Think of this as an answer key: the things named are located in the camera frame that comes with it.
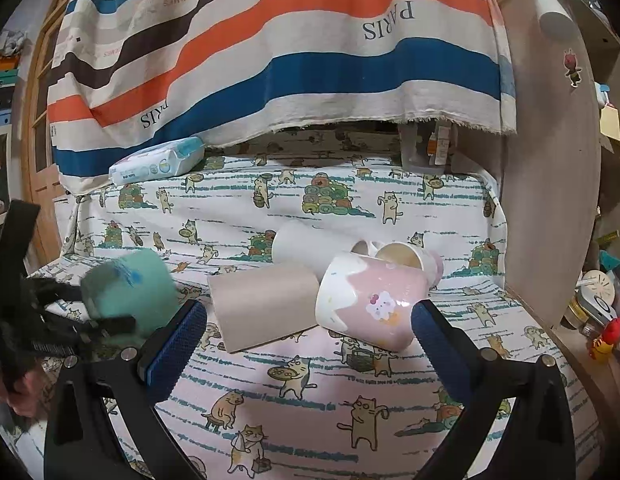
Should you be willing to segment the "person's left hand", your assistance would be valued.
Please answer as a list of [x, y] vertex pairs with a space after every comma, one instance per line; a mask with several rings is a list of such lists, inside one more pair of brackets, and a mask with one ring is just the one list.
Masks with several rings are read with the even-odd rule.
[[43, 393], [47, 376], [42, 367], [43, 359], [36, 358], [28, 370], [12, 387], [7, 388], [0, 370], [0, 403], [7, 404], [17, 415], [26, 418], [45, 418]]

